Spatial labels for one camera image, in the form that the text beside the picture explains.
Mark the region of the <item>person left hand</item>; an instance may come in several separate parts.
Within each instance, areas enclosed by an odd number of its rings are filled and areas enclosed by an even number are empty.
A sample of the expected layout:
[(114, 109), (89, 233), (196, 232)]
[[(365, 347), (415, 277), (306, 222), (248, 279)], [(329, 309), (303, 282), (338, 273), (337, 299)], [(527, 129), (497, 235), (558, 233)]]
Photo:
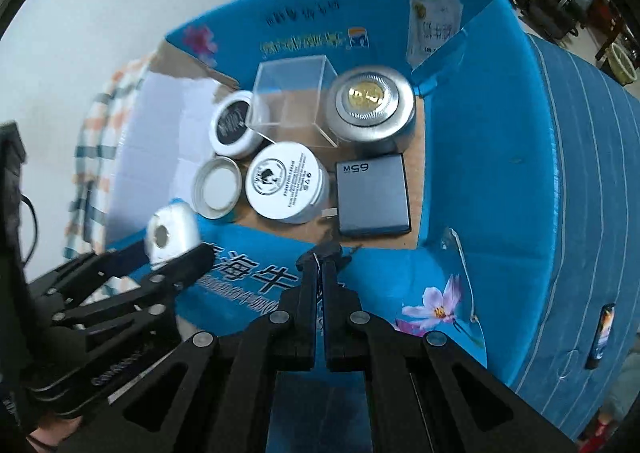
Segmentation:
[(64, 419), (47, 415), (40, 419), (38, 427), (27, 436), (26, 440), (36, 452), (56, 452), (66, 439), (76, 433), (81, 422), (82, 417)]

